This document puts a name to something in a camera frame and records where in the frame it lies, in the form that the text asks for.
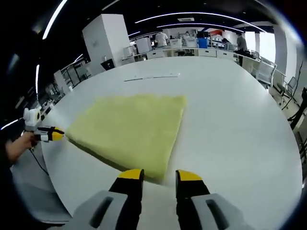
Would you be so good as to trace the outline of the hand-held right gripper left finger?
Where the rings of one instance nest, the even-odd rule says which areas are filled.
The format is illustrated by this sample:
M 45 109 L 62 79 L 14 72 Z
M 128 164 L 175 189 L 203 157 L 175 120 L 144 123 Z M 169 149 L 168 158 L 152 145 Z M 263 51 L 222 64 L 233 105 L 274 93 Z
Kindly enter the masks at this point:
M 109 190 L 82 203 L 73 214 L 73 230 L 135 230 L 142 211 L 143 169 L 119 174 Z

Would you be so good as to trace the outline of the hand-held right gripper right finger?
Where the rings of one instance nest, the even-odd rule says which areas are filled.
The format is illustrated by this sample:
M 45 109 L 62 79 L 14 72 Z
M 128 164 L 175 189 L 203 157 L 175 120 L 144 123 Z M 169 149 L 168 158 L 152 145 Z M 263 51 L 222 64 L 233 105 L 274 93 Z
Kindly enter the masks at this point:
M 211 194 L 200 176 L 176 170 L 176 213 L 182 230 L 241 230 L 243 215 L 219 194 Z

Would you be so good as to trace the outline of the person's left hand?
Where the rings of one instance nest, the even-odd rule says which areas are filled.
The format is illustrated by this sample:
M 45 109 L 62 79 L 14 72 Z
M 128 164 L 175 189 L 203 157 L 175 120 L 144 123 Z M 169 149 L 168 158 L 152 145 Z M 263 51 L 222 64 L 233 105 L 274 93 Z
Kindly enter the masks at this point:
M 37 139 L 33 132 L 24 132 L 21 136 L 21 143 L 24 150 L 31 149 L 37 145 Z

